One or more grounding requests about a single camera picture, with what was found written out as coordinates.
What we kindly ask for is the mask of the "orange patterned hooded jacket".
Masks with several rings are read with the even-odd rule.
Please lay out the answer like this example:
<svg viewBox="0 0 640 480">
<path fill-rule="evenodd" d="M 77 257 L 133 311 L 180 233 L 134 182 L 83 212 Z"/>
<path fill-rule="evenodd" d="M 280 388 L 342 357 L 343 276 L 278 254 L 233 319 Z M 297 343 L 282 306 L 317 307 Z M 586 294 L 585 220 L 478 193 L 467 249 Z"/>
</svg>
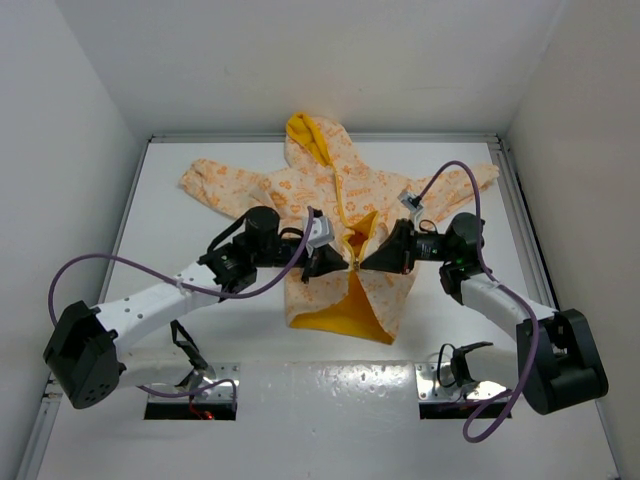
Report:
<svg viewBox="0 0 640 480">
<path fill-rule="evenodd" d="M 421 194 L 426 218 L 440 222 L 473 201 L 473 181 L 485 190 L 499 176 L 491 164 L 477 165 L 470 174 L 451 169 L 438 178 L 421 179 L 376 170 L 361 160 L 340 124 L 304 113 L 287 122 L 284 157 L 287 167 L 270 173 L 198 159 L 179 184 L 194 199 L 232 218 L 266 206 L 279 214 L 282 226 L 294 227 L 304 224 L 309 207 L 322 211 L 334 227 L 331 245 L 349 268 L 307 283 L 299 270 L 288 273 L 287 324 L 382 344 L 395 341 L 417 274 L 361 271 L 358 266 L 406 214 L 399 194 Z"/>
</svg>

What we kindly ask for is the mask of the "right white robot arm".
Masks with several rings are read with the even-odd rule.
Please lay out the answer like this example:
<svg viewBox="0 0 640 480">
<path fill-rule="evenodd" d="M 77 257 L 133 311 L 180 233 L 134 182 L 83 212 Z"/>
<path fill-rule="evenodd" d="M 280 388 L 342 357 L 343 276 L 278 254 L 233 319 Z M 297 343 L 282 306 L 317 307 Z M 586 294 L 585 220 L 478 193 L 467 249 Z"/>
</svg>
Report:
<svg viewBox="0 0 640 480">
<path fill-rule="evenodd" d="M 409 274 L 420 261 L 439 261 L 445 293 L 514 339 L 514 353 L 489 341 L 455 348 L 450 370 L 457 386 L 488 380 L 520 389 L 542 415 L 606 396 L 608 378 L 586 317 L 512 296 L 492 279 L 480 260 L 483 227 L 471 213 L 456 215 L 443 234 L 418 232 L 401 219 L 360 268 Z"/>
</svg>

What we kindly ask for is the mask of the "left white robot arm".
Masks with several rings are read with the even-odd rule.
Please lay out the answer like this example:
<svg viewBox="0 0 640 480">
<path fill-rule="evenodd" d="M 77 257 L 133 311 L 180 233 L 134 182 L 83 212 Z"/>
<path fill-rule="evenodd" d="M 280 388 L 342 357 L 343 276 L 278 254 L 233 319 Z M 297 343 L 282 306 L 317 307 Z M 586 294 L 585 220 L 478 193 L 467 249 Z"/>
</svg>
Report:
<svg viewBox="0 0 640 480">
<path fill-rule="evenodd" d="M 174 276 L 132 260 L 119 261 L 158 279 L 123 299 L 89 306 L 77 301 L 50 315 L 53 333 L 43 359 L 71 405 L 86 409 L 110 395 L 133 369 L 124 357 L 164 327 L 183 331 L 181 317 L 224 300 L 261 295 L 297 269 L 303 283 L 347 269 L 332 247 L 329 218 L 309 209 L 302 229 L 283 228 L 270 207 L 253 207 L 218 234 L 204 254 Z"/>
</svg>

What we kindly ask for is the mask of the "aluminium table frame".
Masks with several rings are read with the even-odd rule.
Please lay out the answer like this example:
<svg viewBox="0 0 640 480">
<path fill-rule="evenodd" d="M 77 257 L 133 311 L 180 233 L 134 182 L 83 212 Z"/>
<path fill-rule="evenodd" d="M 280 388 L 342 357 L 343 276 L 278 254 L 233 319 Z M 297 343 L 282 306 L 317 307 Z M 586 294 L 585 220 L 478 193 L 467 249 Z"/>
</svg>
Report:
<svg viewBox="0 0 640 480">
<path fill-rule="evenodd" d="M 499 165 L 482 194 L 487 263 L 511 288 L 553 305 L 513 162 L 495 135 L 354 134 L 366 163 L 411 177 L 451 159 Z M 284 166 L 281 135 L 157 135 L 144 151 L 114 247 L 166 273 L 182 270 L 230 223 L 177 188 L 191 161 L 261 172 Z M 422 420 L 413 362 L 443 342 L 515 348 L 488 319 L 442 292 L 422 267 L 392 346 L 289 329 L 282 286 L 185 319 L 213 361 L 238 362 L 235 421 L 144 420 L 146 396 L 119 390 L 75 410 L 54 381 L 18 479 L 618 479 L 601 402 L 540 416 L 524 400 L 488 440 L 462 420 Z"/>
</svg>

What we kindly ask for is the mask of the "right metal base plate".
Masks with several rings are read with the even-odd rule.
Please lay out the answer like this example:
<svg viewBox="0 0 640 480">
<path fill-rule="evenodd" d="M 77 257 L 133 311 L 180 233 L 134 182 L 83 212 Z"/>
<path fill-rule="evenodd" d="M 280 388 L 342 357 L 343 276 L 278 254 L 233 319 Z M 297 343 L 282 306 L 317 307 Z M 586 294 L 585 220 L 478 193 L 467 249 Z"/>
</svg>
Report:
<svg viewBox="0 0 640 480">
<path fill-rule="evenodd" d="M 422 404 L 479 402 L 505 391 L 504 386 L 491 381 L 459 387 L 453 383 L 448 361 L 440 369 L 437 366 L 436 362 L 414 364 L 417 398 Z"/>
</svg>

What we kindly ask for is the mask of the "metal base plate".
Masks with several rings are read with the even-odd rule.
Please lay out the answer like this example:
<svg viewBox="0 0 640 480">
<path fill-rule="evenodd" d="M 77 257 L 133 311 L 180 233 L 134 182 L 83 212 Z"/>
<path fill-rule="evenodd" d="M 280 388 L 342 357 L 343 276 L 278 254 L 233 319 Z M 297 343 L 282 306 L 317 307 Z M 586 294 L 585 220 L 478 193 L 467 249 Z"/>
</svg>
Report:
<svg viewBox="0 0 640 480">
<path fill-rule="evenodd" d="M 239 363 L 214 363 L 206 370 L 196 370 L 177 386 L 152 384 L 147 393 L 149 403 L 188 403 L 232 406 L 237 402 L 240 386 Z"/>
<path fill-rule="evenodd" d="M 491 381 L 459 387 L 453 383 L 448 361 L 440 369 L 437 366 L 436 362 L 414 364 L 417 398 L 422 404 L 479 402 L 505 391 L 504 386 Z"/>
</svg>

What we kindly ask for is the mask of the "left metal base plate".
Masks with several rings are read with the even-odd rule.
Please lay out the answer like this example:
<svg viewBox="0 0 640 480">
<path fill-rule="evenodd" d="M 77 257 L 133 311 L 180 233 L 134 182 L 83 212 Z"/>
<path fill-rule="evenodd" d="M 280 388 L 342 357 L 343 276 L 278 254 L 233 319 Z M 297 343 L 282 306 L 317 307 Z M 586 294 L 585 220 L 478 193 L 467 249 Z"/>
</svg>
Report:
<svg viewBox="0 0 640 480">
<path fill-rule="evenodd" d="M 177 386 L 152 384 L 147 393 L 149 403 L 188 403 L 232 406 L 237 402 L 240 386 L 239 363 L 214 363 L 206 370 L 196 370 Z"/>
</svg>

